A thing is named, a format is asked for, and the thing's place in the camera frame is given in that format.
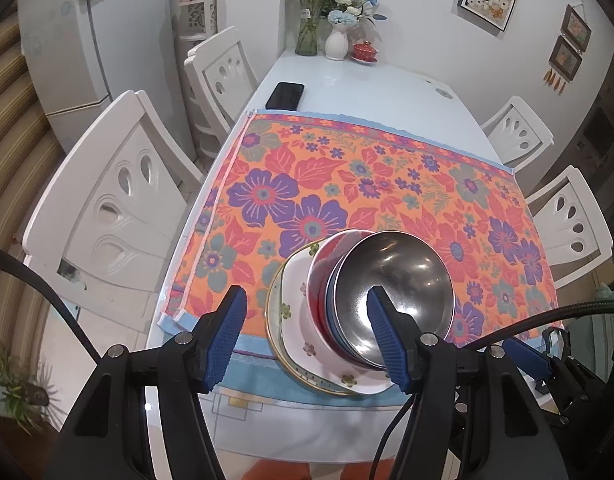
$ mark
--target white refrigerator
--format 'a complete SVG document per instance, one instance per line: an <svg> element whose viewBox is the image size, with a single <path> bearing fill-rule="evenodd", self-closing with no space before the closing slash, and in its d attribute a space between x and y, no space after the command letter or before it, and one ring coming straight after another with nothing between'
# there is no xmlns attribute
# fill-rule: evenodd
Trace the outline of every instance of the white refrigerator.
<svg viewBox="0 0 614 480"><path fill-rule="evenodd" d="M23 54L58 141L69 152L126 90L145 90L194 160L169 0L18 0Z"/></svg>

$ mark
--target black phone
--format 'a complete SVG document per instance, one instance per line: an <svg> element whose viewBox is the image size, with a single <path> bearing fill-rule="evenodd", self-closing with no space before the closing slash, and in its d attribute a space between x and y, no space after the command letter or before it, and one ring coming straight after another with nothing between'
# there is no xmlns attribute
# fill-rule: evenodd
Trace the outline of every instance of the black phone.
<svg viewBox="0 0 614 480"><path fill-rule="evenodd" d="M265 105L266 110L298 110L305 85L300 83L278 83Z"/></svg>

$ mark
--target floral plate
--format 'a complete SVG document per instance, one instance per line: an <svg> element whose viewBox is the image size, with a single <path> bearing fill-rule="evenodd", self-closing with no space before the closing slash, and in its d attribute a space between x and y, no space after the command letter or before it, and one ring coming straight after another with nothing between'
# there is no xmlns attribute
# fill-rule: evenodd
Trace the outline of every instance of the floral plate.
<svg viewBox="0 0 614 480"><path fill-rule="evenodd" d="M287 355L315 376L357 394L384 392L391 386L385 371L346 361L333 351L311 319L306 280L316 250L317 244L305 247L291 256L281 270L281 336Z"/></svg>
<svg viewBox="0 0 614 480"><path fill-rule="evenodd" d="M326 381L322 377L318 377L304 368L301 368L287 355L285 346L282 341L282 326L281 326L281 301L280 301L280 280L282 269L277 273L271 286L269 287L269 295L267 297L267 338L278 360L285 366L287 371L296 377L300 382L311 386L321 392L333 395L354 395L354 392L348 388L341 388L335 384Z"/></svg>

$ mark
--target white chair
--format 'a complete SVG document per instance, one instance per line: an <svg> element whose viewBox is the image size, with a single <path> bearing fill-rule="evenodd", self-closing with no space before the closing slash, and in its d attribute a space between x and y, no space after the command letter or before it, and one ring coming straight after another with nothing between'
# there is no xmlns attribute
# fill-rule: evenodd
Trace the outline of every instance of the white chair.
<svg viewBox="0 0 614 480"><path fill-rule="evenodd" d="M187 208L165 165L200 188L202 173L147 94L123 93L42 194L24 231L25 264L65 300L146 333Z"/></svg>
<svg viewBox="0 0 614 480"><path fill-rule="evenodd" d="M258 82L245 57L239 32L229 27L187 53L185 71L205 119L207 133L223 145L256 91Z"/></svg>
<svg viewBox="0 0 614 480"><path fill-rule="evenodd" d="M481 128L501 162L516 171L536 160L554 143L549 128L518 96L513 96Z"/></svg>
<svg viewBox="0 0 614 480"><path fill-rule="evenodd" d="M554 283L561 288L610 258L613 243L603 213L580 170L565 168L526 202L529 205L550 192L555 194L534 216L547 263L554 266L574 262L600 251L599 256Z"/></svg>

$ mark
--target floral tablecloth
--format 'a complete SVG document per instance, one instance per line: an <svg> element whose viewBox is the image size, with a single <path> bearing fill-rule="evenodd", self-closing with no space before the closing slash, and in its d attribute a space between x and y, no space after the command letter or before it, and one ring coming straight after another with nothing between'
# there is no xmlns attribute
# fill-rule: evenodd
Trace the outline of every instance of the floral tablecloth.
<svg viewBox="0 0 614 480"><path fill-rule="evenodd" d="M280 265L347 228L406 231L434 248L452 279L449 340L459 346L555 308L511 171L375 126L309 114L249 118L199 211L159 323L190 330L238 284L248 302L242 334L265 338L263 309Z"/></svg>

